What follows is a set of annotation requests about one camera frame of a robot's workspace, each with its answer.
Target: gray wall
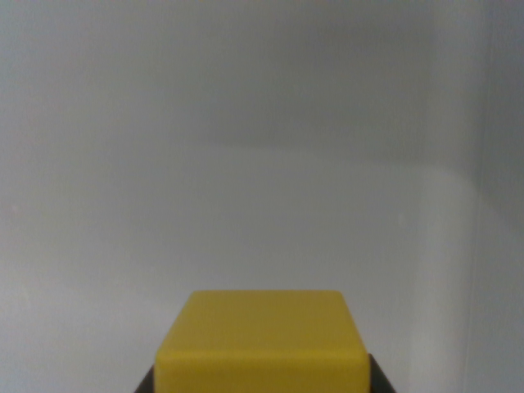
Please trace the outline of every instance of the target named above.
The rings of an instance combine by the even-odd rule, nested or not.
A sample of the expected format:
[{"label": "gray wall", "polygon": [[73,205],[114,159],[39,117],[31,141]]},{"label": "gray wall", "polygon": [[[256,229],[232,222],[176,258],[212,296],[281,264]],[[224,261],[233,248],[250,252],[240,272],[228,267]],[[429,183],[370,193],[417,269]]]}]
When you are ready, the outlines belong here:
[{"label": "gray wall", "polygon": [[466,392],[524,386],[524,6],[492,3]]}]

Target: black base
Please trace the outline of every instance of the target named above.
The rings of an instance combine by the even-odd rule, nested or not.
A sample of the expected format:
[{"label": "black base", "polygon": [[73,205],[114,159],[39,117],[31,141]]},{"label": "black base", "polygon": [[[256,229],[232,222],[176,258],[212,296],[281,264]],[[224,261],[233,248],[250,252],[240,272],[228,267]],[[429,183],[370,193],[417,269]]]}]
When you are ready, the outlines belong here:
[{"label": "black base", "polygon": [[[373,355],[369,354],[369,363],[371,364],[371,391],[370,393],[396,393],[393,386],[387,380],[386,375],[378,365]],[[144,377],[142,383],[134,393],[155,393],[155,382],[153,380],[153,367]]]}]

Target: black stand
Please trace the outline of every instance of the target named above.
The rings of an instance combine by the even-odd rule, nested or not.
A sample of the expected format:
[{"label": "black stand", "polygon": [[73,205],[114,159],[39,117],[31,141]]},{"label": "black stand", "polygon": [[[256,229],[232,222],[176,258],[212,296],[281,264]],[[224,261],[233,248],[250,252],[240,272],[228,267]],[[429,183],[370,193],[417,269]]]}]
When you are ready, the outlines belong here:
[{"label": "black stand", "polygon": [[[371,354],[369,355],[369,362],[371,364],[371,391],[369,393],[396,393],[395,389],[393,389],[393,386],[387,380],[386,375]],[[149,373],[147,373],[134,393],[155,393],[153,367],[149,369]]]}]

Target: light gray background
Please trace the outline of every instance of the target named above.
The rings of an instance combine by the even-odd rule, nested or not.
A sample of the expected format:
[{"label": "light gray background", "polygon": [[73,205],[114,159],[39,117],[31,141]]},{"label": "light gray background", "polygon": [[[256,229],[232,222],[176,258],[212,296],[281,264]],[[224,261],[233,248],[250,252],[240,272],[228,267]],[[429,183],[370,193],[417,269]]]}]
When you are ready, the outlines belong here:
[{"label": "light gray background", "polygon": [[398,391],[522,386],[522,6],[0,6],[0,391],[133,391],[188,294],[334,288]]}]

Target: yellow block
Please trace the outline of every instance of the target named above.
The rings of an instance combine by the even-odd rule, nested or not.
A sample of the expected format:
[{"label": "yellow block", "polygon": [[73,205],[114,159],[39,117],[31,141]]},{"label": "yellow block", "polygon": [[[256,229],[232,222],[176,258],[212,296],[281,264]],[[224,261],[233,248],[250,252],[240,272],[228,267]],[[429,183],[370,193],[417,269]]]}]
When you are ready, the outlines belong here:
[{"label": "yellow block", "polygon": [[156,354],[156,393],[369,393],[336,291],[194,292]]}]

